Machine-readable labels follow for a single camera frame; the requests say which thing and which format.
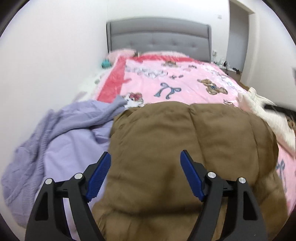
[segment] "blue ribbon bow print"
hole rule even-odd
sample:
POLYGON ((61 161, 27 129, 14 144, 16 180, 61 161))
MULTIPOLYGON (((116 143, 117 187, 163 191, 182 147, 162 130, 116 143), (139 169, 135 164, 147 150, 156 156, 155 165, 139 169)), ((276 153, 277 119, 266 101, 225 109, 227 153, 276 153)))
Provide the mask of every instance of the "blue ribbon bow print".
POLYGON ((173 88, 170 87, 167 83, 161 83, 160 84, 161 88, 154 96, 155 97, 160 97, 161 92, 166 89, 166 88, 170 88, 170 93, 165 97, 167 100, 170 99, 170 95, 174 94, 175 92, 180 92, 181 88, 173 88))
POLYGON ((281 181, 284 183, 284 192, 287 192, 287 185, 286 185, 286 177, 284 175, 284 170, 285 170, 285 162, 284 160, 281 161, 281 163, 276 164, 276 170, 279 169, 279 178, 281 181))

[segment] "gray headboard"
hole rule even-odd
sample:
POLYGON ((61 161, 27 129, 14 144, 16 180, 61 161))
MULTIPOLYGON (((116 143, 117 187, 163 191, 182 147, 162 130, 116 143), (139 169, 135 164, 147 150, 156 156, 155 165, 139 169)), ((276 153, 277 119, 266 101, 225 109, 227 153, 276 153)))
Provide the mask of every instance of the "gray headboard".
POLYGON ((210 62, 211 26, 172 18, 131 18, 107 23, 108 51, 177 51, 210 62))

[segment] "pink comforter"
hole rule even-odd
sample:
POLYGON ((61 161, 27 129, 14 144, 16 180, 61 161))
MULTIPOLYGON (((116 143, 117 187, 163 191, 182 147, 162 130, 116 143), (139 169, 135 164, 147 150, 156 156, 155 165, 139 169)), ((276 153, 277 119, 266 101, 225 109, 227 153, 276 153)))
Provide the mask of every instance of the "pink comforter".
MULTIPOLYGON (((98 87, 96 99, 112 102, 116 95, 127 108, 163 101, 221 103, 238 106, 238 93, 246 93, 214 64, 187 57, 146 55, 119 57, 98 87)), ((277 172, 282 180, 289 213, 296 202, 296 161, 279 146, 277 172)))

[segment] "pink fluffy pillow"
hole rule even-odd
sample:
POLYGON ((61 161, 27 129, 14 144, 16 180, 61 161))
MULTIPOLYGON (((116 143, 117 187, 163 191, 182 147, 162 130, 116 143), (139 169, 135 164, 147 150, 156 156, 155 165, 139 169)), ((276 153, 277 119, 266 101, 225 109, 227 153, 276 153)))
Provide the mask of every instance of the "pink fluffy pillow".
POLYGON ((136 53, 136 50, 134 49, 118 49, 118 50, 114 50, 111 51, 108 56, 107 59, 109 59, 109 62, 111 64, 114 64, 116 59, 119 56, 124 56, 124 57, 133 57, 136 53))

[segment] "doorway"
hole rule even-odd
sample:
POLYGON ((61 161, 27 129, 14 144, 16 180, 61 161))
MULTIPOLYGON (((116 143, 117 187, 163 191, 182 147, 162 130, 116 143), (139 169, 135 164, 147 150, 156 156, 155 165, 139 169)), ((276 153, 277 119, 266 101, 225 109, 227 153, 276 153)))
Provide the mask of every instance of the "doorway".
POLYGON ((249 13, 233 2, 229 2, 230 25, 226 60, 236 72, 228 74, 235 81, 240 81, 246 60, 249 41, 249 13))

